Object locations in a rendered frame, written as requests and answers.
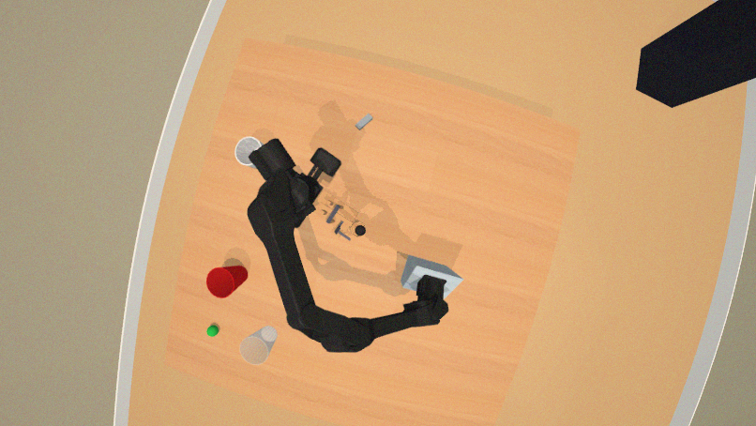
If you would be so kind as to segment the white cup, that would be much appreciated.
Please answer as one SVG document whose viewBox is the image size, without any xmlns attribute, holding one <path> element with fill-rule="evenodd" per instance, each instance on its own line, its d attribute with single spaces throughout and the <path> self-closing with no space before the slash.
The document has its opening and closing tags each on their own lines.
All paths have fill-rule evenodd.
<svg viewBox="0 0 756 426">
<path fill-rule="evenodd" d="M 249 159 L 249 155 L 254 151 L 260 148 L 263 145 L 263 143 L 259 140 L 257 140 L 254 137 L 247 136 L 243 139 L 241 139 L 236 147 L 235 147 L 235 158 L 239 163 L 249 166 L 251 168 L 256 168 Z"/>
</svg>

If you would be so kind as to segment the red plastic cup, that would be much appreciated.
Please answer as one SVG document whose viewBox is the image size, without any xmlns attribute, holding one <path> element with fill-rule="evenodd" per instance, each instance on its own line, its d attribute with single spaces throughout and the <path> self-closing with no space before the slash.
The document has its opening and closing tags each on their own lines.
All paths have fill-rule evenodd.
<svg viewBox="0 0 756 426">
<path fill-rule="evenodd" d="M 248 271 L 243 266 L 221 266 L 210 270 L 206 286 L 212 295 L 226 298 L 247 279 Z"/>
</svg>

